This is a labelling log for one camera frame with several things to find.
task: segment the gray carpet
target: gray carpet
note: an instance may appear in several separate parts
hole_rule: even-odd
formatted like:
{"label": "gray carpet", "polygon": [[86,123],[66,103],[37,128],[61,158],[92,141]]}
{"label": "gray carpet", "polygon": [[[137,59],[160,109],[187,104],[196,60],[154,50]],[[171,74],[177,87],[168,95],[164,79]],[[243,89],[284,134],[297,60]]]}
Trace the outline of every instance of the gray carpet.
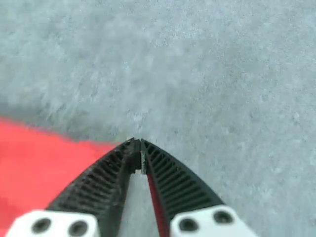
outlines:
{"label": "gray carpet", "polygon": [[[1,0],[0,115],[146,138],[261,236],[316,236],[312,0]],[[157,237],[146,178],[122,237]]]}

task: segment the screw hole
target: screw hole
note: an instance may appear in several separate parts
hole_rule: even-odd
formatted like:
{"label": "screw hole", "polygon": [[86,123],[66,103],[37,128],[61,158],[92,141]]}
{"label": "screw hole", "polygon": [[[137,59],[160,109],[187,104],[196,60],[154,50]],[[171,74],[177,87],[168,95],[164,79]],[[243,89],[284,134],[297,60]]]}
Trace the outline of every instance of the screw hole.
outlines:
{"label": "screw hole", "polygon": [[192,232],[198,229],[198,224],[192,219],[183,219],[179,224],[180,230]]}
{"label": "screw hole", "polygon": [[214,214],[214,220],[217,223],[227,224],[233,222],[232,216],[225,211],[218,211]]}
{"label": "screw hole", "polygon": [[88,230],[88,225],[84,221],[76,221],[69,227],[69,234],[72,237],[83,236]]}
{"label": "screw hole", "polygon": [[42,218],[37,220],[32,226],[32,232],[35,234],[40,234],[47,231],[50,227],[51,220],[48,218]]}

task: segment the red mat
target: red mat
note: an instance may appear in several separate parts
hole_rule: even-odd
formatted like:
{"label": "red mat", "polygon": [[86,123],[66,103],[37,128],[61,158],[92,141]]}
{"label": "red mat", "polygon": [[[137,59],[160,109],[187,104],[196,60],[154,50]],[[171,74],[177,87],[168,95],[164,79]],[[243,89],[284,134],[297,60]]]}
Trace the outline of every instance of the red mat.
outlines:
{"label": "red mat", "polygon": [[0,237],[17,216],[45,208],[113,148],[107,143],[73,142],[0,119]]}

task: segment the ribbed gripper pad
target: ribbed gripper pad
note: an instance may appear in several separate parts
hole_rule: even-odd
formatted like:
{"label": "ribbed gripper pad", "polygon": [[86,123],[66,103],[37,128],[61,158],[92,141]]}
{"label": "ribbed gripper pad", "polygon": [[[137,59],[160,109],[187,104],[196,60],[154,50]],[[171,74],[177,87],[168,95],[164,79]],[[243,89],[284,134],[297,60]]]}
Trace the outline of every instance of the ribbed gripper pad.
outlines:
{"label": "ribbed gripper pad", "polygon": [[130,139],[91,165],[49,205],[47,209],[90,213],[97,218],[113,205],[123,205],[126,182],[131,174],[128,160],[133,153]]}
{"label": "ribbed gripper pad", "polygon": [[151,175],[168,222],[181,212],[221,205],[221,199],[190,169],[154,144],[142,140],[147,174]]}

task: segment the red object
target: red object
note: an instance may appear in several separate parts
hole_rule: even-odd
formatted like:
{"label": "red object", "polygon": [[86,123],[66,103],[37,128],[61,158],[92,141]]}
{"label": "red object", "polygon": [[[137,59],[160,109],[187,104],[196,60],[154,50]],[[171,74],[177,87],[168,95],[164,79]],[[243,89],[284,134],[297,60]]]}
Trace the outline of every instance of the red object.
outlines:
{"label": "red object", "polygon": [[0,119],[0,237],[16,217],[46,208],[113,148],[107,143],[73,142]]}

